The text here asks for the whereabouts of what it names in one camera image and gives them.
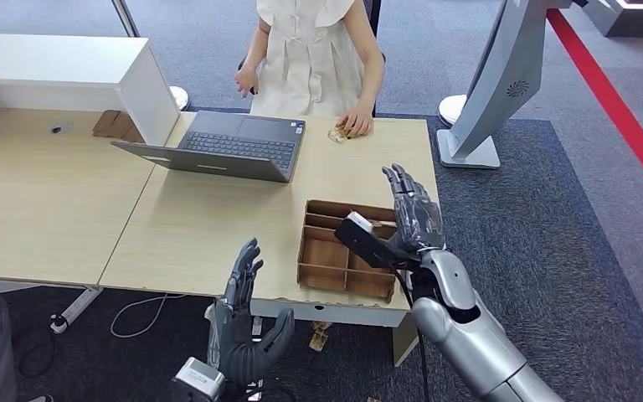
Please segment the person's left hand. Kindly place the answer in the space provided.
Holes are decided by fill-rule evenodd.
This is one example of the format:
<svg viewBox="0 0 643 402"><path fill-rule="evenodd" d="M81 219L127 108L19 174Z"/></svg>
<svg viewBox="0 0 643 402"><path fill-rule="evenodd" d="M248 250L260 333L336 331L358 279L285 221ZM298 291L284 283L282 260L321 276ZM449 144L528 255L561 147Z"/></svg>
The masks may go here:
<svg viewBox="0 0 643 402"><path fill-rule="evenodd" d="M337 121L337 131L346 138L364 137L373 130L373 108L354 106Z"/></svg>

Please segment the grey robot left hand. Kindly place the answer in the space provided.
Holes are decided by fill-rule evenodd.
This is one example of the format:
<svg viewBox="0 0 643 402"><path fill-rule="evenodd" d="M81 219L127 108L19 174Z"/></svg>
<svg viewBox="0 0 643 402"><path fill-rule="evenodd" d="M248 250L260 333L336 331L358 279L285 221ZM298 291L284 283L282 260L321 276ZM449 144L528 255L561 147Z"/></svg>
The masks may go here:
<svg viewBox="0 0 643 402"><path fill-rule="evenodd" d="M258 240L252 238L241 248L223 295L213 311L219 342L218 370L238 386L264 378L284 354L295 331L291 308L281 310L275 325L259 342L252 338L253 316L250 311L255 279L264 261Z"/></svg>

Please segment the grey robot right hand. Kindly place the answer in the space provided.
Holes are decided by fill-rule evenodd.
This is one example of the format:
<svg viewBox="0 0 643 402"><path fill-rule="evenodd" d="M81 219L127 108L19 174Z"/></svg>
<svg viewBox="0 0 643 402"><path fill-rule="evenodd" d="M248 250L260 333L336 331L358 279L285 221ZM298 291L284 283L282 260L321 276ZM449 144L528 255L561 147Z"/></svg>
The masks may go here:
<svg viewBox="0 0 643 402"><path fill-rule="evenodd" d="M425 187L397 163L382 167L394 198L396 244L408 253L446 247L439 205Z"/></svg>

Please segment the person's right hand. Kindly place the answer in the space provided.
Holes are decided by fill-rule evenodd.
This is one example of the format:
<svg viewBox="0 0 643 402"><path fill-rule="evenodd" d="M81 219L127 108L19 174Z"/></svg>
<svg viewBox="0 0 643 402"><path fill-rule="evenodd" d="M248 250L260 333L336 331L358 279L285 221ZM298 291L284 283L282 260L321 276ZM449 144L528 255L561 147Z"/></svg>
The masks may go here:
<svg viewBox="0 0 643 402"><path fill-rule="evenodd" d="M248 95L256 95L258 92L259 80L254 66L243 65L234 76L237 91L245 98Z"/></svg>

